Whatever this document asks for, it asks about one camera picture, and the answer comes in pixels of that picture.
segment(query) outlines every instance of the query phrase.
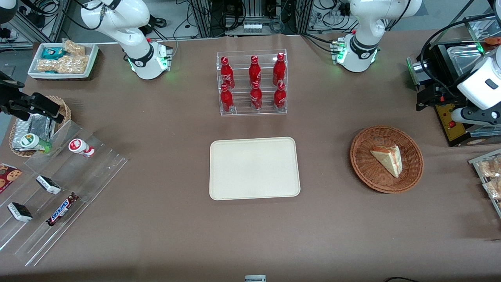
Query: cookie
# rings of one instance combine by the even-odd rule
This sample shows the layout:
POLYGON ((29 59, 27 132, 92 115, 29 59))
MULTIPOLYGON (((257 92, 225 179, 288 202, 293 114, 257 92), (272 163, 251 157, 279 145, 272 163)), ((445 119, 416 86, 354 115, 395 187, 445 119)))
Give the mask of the cookie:
POLYGON ((9 180, 9 181, 14 181, 14 180, 16 180, 16 179, 19 177, 19 175, 21 175, 21 174, 22 174, 22 172, 21 172, 21 171, 19 171, 19 170, 11 171, 11 172, 7 175, 7 180, 9 180))

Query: coca-cola bottle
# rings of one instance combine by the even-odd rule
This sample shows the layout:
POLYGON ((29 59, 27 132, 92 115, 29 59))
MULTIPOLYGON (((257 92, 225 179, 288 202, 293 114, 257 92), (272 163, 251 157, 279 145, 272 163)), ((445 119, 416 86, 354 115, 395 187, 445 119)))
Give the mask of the coca-cola bottle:
POLYGON ((233 95, 229 91, 226 83, 221 85, 221 103, 225 112, 233 112, 235 110, 235 106, 233 105, 233 95))
POLYGON ((250 107, 254 110, 260 110, 263 105, 263 93, 261 92, 259 81, 252 82, 250 90, 250 107))
POLYGON ((228 63, 228 57, 221 57, 221 65, 221 78, 223 83, 226 83, 231 89, 235 88, 233 69, 228 63))
POLYGON ((252 55, 250 57, 250 68, 249 68, 249 84, 253 81, 259 81, 261 83, 261 67, 258 63, 258 57, 252 55))
POLYGON ((285 83, 279 82, 275 91, 273 107, 277 111, 283 111, 287 101, 287 93, 285 92, 285 83))
POLYGON ((273 85, 276 85, 280 81, 284 81, 285 78, 285 54, 278 53, 277 61, 275 62, 275 66, 273 66, 273 85))

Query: table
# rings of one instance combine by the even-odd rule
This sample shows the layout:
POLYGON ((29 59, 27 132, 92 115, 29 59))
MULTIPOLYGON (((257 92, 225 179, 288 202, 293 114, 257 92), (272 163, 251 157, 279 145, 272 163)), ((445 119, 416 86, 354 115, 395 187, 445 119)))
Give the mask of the table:
MULTIPOLYGON (((467 163, 499 146, 448 148, 433 109, 415 111, 405 59, 431 33, 386 34, 360 74, 300 36, 275 35, 180 42, 171 72, 151 81, 131 72, 118 45, 100 46, 92 81, 28 78, 25 93, 62 97, 74 121, 129 162, 36 267, 0 253, 0 279, 499 281, 500 220, 467 163), (216 52, 281 48, 289 113, 221 117, 216 52), (351 168, 352 138, 376 124, 422 150, 423 178, 407 193, 372 191, 351 168), (277 136, 296 141, 297 197, 209 197, 213 141, 277 136)), ((0 152, 23 167, 8 138, 0 152)))

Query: chocolate bar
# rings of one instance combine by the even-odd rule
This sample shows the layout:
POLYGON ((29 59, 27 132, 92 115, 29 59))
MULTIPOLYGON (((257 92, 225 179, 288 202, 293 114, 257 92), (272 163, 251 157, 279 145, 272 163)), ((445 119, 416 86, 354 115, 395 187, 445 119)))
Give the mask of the chocolate bar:
POLYGON ((37 182, 42 186, 47 192, 52 194, 57 194, 61 191, 61 187, 59 187, 52 179, 39 175, 37 176, 37 182))
POLYGON ((75 203, 78 200, 78 196, 75 195, 75 193, 71 192, 71 195, 64 200, 64 202, 59 206, 59 208, 55 211, 55 213, 48 219, 46 222, 49 224, 49 226, 54 226, 56 222, 58 222, 61 217, 73 206, 73 203, 75 203))
POLYGON ((12 216, 19 221, 28 222, 33 219, 33 216, 26 206, 12 202, 8 204, 7 207, 12 213, 12 216))

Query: round wicker basket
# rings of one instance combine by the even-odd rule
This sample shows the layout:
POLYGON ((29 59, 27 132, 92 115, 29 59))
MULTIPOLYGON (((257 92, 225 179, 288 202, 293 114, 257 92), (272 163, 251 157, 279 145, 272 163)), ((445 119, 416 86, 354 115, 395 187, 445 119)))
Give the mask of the round wicker basket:
MULTIPOLYGON (((70 110, 70 108, 68 108, 68 105, 66 105, 66 103, 64 103, 63 99, 61 99, 57 96, 47 96, 47 98, 49 98, 50 100, 54 101, 56 104, 61 106, 61 108, 59 108, 59 113, 64 116, 63 122, 56 123, 56 127, 54 129, 54 132, 57 132, 68 120, 71 119, 71 110, 70 110)), ((16 123, 17 122, 18 122, 18 120, 16 119, 16 121, 14 122, 14 125, 11 129, 11 133, 9 135, 9 145, 11 146, 11 150, 14 154, 16 154, 20 157, 23 157, 23 158, 29 158, 29 157, 33 156, 33 154, 36 151, 19 152, 19 151, 16 151, 12 148, 12 140, 14 139, 14 132, 16 132, 16 123)))
POLYGON ((383 193, 402 193, 414 187, 423 175, 423 155, 416 142, 403 131, 389 126, 373 126, 362 130, 353 139, 350 160, 355 173, 370 188, 383 193), (402 155, 402 173, 393 177, 372 156, 375 146, 398 145, 402 155))

